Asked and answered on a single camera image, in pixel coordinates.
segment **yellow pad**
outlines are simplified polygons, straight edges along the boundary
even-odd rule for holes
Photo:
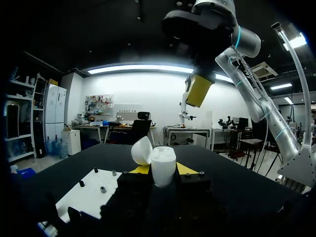
[[[191,86],[189,88],[186,103],[199,108],[211,85],[213,85],[213,82],[194,74],[191,77]]]
[[[180,164],[179,162],[177,162],[177,167],[178,167],[178,171],[179,174],[198,174],[198,172],[196,172],[195,170],[192,170],[190,168],[187,168],[186,166]]]
[[[148,165],[142,165],[142,166],[139,166],[139,167],[137,167],[136,169],[130,171],[129,173],[132,173],[132,174],[137,174],[137,173],[148,174],[148,172],[149,172],[149,167],[150,167],[150,164],[148,164]]]

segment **white refrigerator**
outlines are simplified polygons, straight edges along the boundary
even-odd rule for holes
[[[64,128],[64,112],[67,89],[49,84],[46,89],[45,105],[45,140],[50,141],[61,138],[61,131]]]

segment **ceiling light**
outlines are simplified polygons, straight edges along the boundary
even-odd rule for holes
[[[171,71],[171,72],[180,72],[180,73],[193,72],[192,68],[182,68],[182,67],[165,66],[165,65],[147,65],[147,64],[112,66],[112,67],[92,69],[92,70],[89,70],[88,72],[90,74],[95,74],[95,73],[105,73],[105,72],[122,71],[122,70],[161,70],[161,71]]]
[[[224,81],[233,83],[232,79],[230,79],[229,77],[220,75],[220,74],[216,74],[216,73],[215,73],[215,78],[218,79],[218,80],[224,80]]]
[[[292,86],[292,84],[288,83],[288,84],[284,84],[284,85],[272,86],[272,87],[270,87],[270,89],[271,90],[277,90],[277,89],[286,88],[286,87],[290,87],[290,86]]]
[[[305,39],[305,37],[303,36],[302,33],[300,33],[300,35],[301,35],[301,36],[296,37],[295,39],[290,40],[290,45],[291,45],[293,48],[297,48],[297,47],[300,47],[300,46],[306,44],[306,39]],[[284,43],[283,45],[284,45],[286,51],[288,51],[287,45],[286,45],[285,43]]]
[[[291,101],[291,99],[290,98],[288,98],[288,97],[285,97],[285,100],[290,104],[290,105],[293,105],[293,102]]]

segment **ceiling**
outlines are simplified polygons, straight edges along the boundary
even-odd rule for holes
[[[66,73],[68,70],[124,62],[156,62],[190,65],[187,48],[175,39],[167,39],[161,30],[165,15],[175,9],[190,11],[193,0],[68,0],[37,1],[30,14],[23,37],[22,50]],[[298,36],[292,24],[265,0],[235,0],[238,23],[255,32],[262,40],[256,58],[247,58],[249,65],[263,61],[278,74],[263,82],[271,85],[291,82],[293,87],[280,93],[300,92],[301,86],[290,54],[281,46],[270,25],[279,21],[289,39]],[[303,68],[306,68],[310,90],[314,85],[315,59],[308,46],[297,48]]]
[[[289,105],[289,103],[284,99],[289,97],[294,104],[304,104],[303,93],[285,94],[282,96],[275,96],[272,98],[276,105]],[[310,92],[311,103],[316,104],[316,91]]]

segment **white cup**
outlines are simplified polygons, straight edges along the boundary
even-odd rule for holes
[[[156,147],[151,154],[155,185],[163,188],[172,181],[176,170],[176,154],[171,147]]]
[[[153,152],[152,144],[147,136],[139,139],[132,146],[132,158],[140,165],[146,165],[151,163],[151,154]]]

